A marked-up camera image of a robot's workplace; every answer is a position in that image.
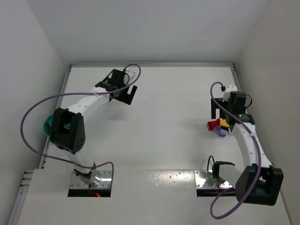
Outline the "red lego brick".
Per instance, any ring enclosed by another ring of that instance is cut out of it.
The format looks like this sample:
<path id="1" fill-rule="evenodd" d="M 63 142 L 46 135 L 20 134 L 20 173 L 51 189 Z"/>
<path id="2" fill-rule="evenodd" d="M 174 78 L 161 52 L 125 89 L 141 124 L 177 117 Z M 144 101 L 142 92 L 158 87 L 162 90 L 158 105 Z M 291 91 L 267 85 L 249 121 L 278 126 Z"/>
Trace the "red lego brick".
<path id="1" fill-rule="evenodd" d="M 221 121 L 221 119 L 216 119 L 214 121 L 207 122 L 207 124 L 208 124 L 208 130 L 209 131 L 213 131 L 215 127 L 217 127 L 217 126 L 220 125 L 220 121 Z"/>

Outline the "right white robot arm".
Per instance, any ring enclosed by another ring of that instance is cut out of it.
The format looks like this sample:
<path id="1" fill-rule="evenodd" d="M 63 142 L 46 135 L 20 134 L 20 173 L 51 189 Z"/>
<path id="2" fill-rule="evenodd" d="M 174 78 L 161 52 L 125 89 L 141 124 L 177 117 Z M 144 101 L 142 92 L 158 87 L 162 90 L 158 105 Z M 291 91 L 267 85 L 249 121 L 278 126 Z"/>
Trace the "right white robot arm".
<path id="1" fill-rule="evenodd" d="M 216 109 L 220 109 L 220 117 L 229 125 L 245 167 L 239 170 L 232 162 L 217 161 L 212 167 L 212 177 L 228 181 L 235 189 L 237 200 L 241 200 L 253 184 L 245 202 L 273 206 L 284 175 L 266 157 L 256 135 L 255 121 L 246 113 L 246 99 L 245 93 L 236 90 L 225 91 L 222 98 L 211 99 L 211 116 L 215 118 Z"/>

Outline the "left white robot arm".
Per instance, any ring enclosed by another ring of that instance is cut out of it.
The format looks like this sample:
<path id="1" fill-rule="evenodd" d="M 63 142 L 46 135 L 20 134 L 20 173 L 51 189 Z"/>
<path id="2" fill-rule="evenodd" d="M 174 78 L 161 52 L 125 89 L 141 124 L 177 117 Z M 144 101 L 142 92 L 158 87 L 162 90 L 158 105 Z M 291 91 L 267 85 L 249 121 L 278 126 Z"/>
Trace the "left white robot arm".
<path id="1" fill-rule="evenodd" d="M 128 69 L 113 69 L 91 92 L 67 108 L 57 108 L 46 123 L 50 127 L 50 142 L 65 152 L 82 183 L 96 187 L 101 182 L 95 163 L 84 149 L 85 122 L 100 107 L 113 99 L 132 103 L 137 86 L 129 87 L 135 73 Z"/>

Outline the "purple lego brick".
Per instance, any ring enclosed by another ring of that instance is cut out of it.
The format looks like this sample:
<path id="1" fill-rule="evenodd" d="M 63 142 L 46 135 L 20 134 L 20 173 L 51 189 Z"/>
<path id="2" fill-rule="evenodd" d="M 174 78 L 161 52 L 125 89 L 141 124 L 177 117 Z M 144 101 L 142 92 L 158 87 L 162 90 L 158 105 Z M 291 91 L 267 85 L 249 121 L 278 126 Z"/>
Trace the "purple lego brick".
<path id="1" fill-rule="evenodd" d="M 213 128 L 214 132 L 216 132 L 217 134 L 220 133 L 222 131 L 222 128 L 220 126 L 215 126 Z"/>
<path id="2" fill-rule="evenodd" d="M 227 136 L 227 132 L 225 130 L 221 130 L 221 131 L 218 132 L 218 135 L 220 137 L 225 137 L 225 136 Z"/>

